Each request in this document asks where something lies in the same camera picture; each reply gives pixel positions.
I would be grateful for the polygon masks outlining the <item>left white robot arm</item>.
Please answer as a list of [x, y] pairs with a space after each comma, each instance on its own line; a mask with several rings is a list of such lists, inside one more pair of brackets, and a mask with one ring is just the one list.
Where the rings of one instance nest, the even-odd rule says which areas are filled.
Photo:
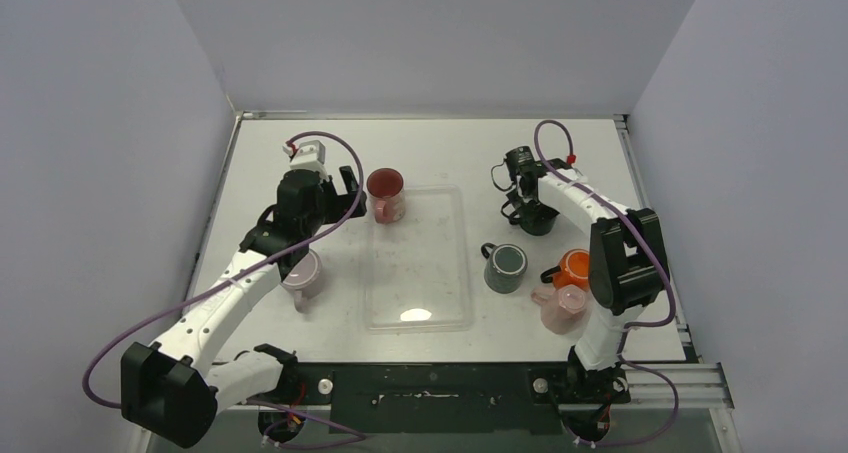
[[218, 365], [225, 343], [259, 301], [301, 262], [312, 241], [367, 209], [361, 171], [339, 170], [344, 193], [326, 173], [291, 168], [276, 201], [245, 234], [205, 295], [150, 344], [133, 343], [120, 360], [124, 419], [182, 448], [196, 445], [226, 409], [263, 394], [282, 404], [297, 393], [293, 354], [261, 344]]

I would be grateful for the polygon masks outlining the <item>pink ghost pattern mug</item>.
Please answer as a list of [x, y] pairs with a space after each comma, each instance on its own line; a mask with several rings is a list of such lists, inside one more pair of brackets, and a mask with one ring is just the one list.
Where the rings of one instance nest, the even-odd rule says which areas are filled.
[[404, 186], [403, 176], [392, 168], [379, 168], [369, 175], [366, 187], [378, 224], [391, 224], [403, 218], [406, 211]]

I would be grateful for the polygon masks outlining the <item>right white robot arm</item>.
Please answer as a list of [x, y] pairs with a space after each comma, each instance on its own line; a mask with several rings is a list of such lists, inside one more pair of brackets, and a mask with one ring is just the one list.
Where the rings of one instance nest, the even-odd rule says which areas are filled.
[[565, 375], [568, 394], [593, 400], [605, 388], [604, 374], [622, 362], [627, 335], [634, 329], [671, 323], [676, 304], [661, 320], [642, 314], [661, 293], [670, 293], [670, 274], [662, 229], [650, 208], [632, 209], [587, 185], [571, 159], [537, 159], [527, 146], [506, 153], [510, 184], [501, 214], [533, 236], [549, 234], [563, 217], [589, 238], [588, 289], [595, 306], [569, 353], [577, 367]]

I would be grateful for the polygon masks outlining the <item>lilac mug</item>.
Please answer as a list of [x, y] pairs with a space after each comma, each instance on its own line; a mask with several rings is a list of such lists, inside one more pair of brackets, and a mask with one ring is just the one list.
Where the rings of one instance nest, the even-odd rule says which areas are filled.
[[295, 310], [304, 314], [313, 298], [323, 291], [323, 263], [312, 250], [282, 280], [282, 288], [292, 297]]

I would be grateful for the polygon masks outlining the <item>dark green mug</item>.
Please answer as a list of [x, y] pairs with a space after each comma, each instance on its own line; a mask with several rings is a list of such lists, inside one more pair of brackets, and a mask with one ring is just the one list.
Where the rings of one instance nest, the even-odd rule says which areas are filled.
[[544, 236], [551, 232], [559, 213], [537, 200], [517, 200], [509, 203], [512, 212], [506, 214], [508, 222], [518, 226], [532, 236]]

